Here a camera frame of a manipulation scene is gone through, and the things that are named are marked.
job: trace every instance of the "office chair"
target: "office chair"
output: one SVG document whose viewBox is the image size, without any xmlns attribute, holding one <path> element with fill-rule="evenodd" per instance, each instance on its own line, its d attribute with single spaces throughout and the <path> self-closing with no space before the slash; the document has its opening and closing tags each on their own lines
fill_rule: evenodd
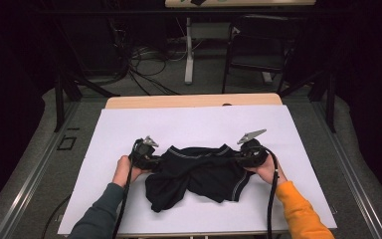
<svg viewBox="0 0 382 239">
<path fill-rule="evenodd" d="M 286 78 L 286 62 L 302 23 L 300 18 L 265 15 L 244 15 L 234 19 L 229 26 L 222 94 L 230 68 L 282 73 L 279 92 Z"/>
</svg>

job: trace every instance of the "gray carpet floor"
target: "gray carpet floor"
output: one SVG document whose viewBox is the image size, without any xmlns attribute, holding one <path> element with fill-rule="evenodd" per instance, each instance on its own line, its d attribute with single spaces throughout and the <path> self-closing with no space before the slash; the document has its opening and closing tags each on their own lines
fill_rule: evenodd
<svg viewBox="0 0 382 239">
<path fill-rule="evenodd" d="M 203 42 L 195 50 L 194 81 L 190 86 L 184 85 L 183 82 L 184 59 L 168 61 L 166 65 L 158 61 L 142 61 L 138 70 L 151 74 L 165 67 L 160 74 L 153 78 L 182 95 L 220 94 L 225 53 L 223 49 L 222 43 Z M 96 76 L 91 79 L 96 83 L 103 83 L 109 78 Z M 143 79 L 139 79 L 139 81 L 152 95 L 163 95 L 152 84 Z M 277 81 L 274 81 L 272 85 L 263 85 L 261 74 L 234 70 L 229 78 L 227 93 L 269 92 L 276 88 L 276 83 Z M 130 77 L 102 87 L 125 97 L 145 95 Z M 84 97 L 79 103 L 66 102 L 67 109 L 73 109 L 74 113 L 68 120 L 65 130 L 60 132 L 66 138 L 74 137 L 76 139 L 73 148 L 71 150 L 53 148 L 51 150 L 43 176 L 37 187 L 34 188 L 29 203 L 23 208 L 22 214 L 15 221 L 6 238 L 40 238 L 52 211 L 72 192 L 93 136 L 100 110 L 104 108 L 106 101 L 105 98 L 90 89 L 81 87 L 81 90 Z M 336 149 L 333 147 L 330 137 L 327 136 L 323 119 L 315 110 L 314 104 L 318 104 L 322 109 L 323 103 L 311 103 L 306 97 L 307 91 L 309 91 L 309 87 L 304 87 L 284 98 L 283 101 L 291 112 L 326 199 L 336 211 L 334 218 L 338 229 L 334 230 L 333 234 L 336 238 L 374 238 L 374 233 L 371 233 L 371 228 L 368 227 L 362 210 L 360 210 L 359 201 L 354 196 L 338 163 Z M 32 170 L 42 160 L 44 151 L 48 148 L 52 138 L 57 135 L 53 132 L 56 125 L 54 92 L 48 92 L 43 98 L 46 102 L 46 110 L 42 121 L 13 175 L 0 194 L 0 227 L 15 202 L 17 194 L 22 190 Z M 351 124 L 349 108 L 339 98 L 336 99 L 335 126 L 337 130 L 335 136 L 343 145 L 347 158 L 352 163 L 365 193 L 377 213 L 377 218 L 382 223 L 381 185 L 362 159 Z M 65 207 L 66 204 L 58 210 L 56 216 L 63 215 Z M 53 218 L 45 238 L 63 238 L 56 233 L 59 224 L 60 222 Z"/>
</svg>

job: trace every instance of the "chair seat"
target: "chair seat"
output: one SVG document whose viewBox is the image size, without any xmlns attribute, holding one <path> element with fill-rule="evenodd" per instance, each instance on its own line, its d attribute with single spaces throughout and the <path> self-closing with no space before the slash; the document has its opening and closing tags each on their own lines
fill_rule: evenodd
<svg viewBox="0 0 382 239">
<path fill-rule="evenodd" d="M 281 41 L 236 36 L 232 45 L 230 64 L 235 67 L 259 68 L 261 71 L 275 73 L 284 68 L 285 56 Z"/>
</svg>

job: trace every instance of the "human arm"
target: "human arm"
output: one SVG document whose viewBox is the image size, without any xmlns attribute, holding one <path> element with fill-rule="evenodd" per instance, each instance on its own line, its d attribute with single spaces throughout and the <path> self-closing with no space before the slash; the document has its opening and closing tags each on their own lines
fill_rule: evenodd
<svg viewBox="0 0 382 239">
<path fill-rule="evenodd" d="M 275 165 L 270 154 L 263 165 L 246 169 L 255 172 L 262 180 L 272 184 Z M 284 205 L 284 215 L 291 237 L 293 239 L 334 238 L 330 230 L 321 223 L 311 204 L 303 198 L 291 181 L 287 181 L 279 162 L 278 175 L 276 196 Z"/>
<path fill-rule="evenodd" d="M 117 218 L 116 209 L 122 201 L 123 188 L 129 174 L 130 161 L 123 156 L 116 166 L 112 182 L 107 185 L 103 195 L 87 210 L 73 228 L 69 238 L 111 238 Z M 146 172 L 133 167 L 131 183 Z"/>
</svg>

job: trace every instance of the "orange sleeve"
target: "orange sleeve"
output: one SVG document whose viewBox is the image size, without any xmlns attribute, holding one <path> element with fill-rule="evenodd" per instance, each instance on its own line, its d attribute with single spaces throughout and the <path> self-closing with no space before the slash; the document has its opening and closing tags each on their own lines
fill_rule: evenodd
<svg viewBox="0 0 382 239">
<path fill-rule="evenodd" d="M 278 186 L 276 196 L 284 205 L 285 219 L 292 239 L 334 238 L 312 208 L 302 197 L 291 181 Z"/>
</svg>

